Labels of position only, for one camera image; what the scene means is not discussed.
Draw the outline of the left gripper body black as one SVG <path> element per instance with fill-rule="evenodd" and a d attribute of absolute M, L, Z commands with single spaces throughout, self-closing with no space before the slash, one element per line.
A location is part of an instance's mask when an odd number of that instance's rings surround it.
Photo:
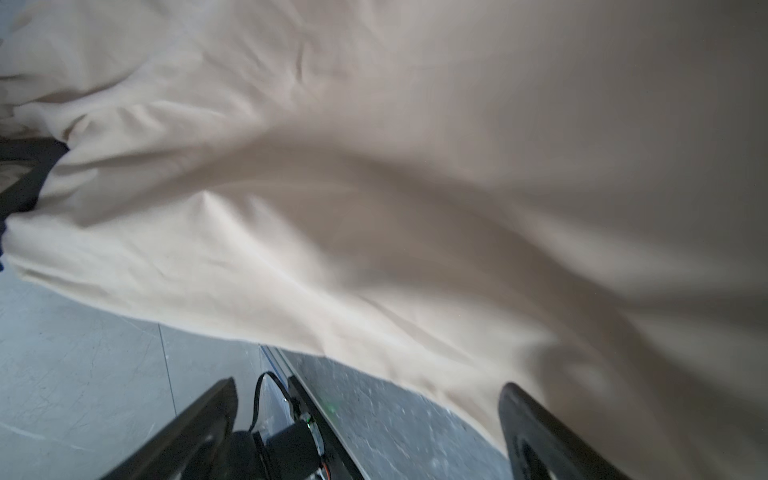
<path fill-rule="evenodd" d="M 1 141 L 1 221 L 32 210 L 53 166 L 69 151 L 54 139 Z"/>

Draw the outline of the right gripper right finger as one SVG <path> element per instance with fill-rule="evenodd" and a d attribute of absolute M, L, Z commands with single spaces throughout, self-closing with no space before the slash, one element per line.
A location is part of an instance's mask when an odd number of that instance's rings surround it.
<path fill-rule="evenodd" d="M 502 388 L 498 414 L 515 479 L 627 477 L 515 383 Z"/>

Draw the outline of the beige drawstring shorts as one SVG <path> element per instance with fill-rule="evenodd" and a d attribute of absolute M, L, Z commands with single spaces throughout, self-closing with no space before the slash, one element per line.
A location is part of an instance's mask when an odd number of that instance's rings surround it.
<path fill-rule="evenodd" d="M 34 1 L 1 132 L 68 147 L 24 280 L 767 475 L 763 1 Z"/>

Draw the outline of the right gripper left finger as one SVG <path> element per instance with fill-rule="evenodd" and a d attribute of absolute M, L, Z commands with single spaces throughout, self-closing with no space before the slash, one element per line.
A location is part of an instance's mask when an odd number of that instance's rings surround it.
<path fill-rule="evenodd" d="M 106 479 L 203 479 L 217 450 L 233 432 L 238 411 L 235 381 L 216 382 L 135 453 L 114 467 Z"/>

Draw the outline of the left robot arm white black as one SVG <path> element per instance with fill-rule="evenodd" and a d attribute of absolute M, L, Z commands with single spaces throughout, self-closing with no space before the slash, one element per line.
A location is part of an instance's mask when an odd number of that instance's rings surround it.
<path fill-rule="evenodd" d="M 55 140 L 4 140 L 1 217 L 32 210 L 48 173 L 66 153 Z M 310 424 L 285 385 L 278 386 L 291 422 L 262 437 L 254 425 L 237 431 L 236 383 L 218 381 L 132 456 L 108 473 L 110 479 L 308 479 L 323 470 Z"/>

